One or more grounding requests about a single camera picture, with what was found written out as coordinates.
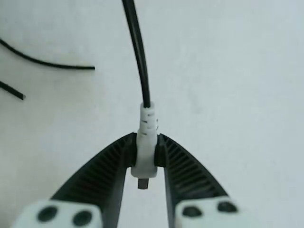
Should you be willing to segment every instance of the white background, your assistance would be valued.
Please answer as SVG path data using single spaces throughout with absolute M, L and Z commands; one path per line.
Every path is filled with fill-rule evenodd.
M 160 132 L 268 228 L 304 223 L 304 4 L 137 0 Z M 119 0 L 0 0 L 0 226 L 50 197 L 105 146 L 136 131 L 142 101 Z M 148 191 L 128 172 L 118 227 L 166 228 L 163 171 Z

